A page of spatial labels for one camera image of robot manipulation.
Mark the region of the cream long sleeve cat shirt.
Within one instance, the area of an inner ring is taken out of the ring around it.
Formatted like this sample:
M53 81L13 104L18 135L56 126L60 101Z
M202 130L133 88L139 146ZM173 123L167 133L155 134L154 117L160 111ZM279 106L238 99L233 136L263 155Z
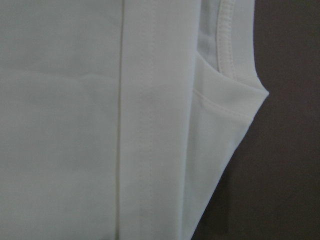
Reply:
M1 239L191 239L269 94L254 12L1 1Z

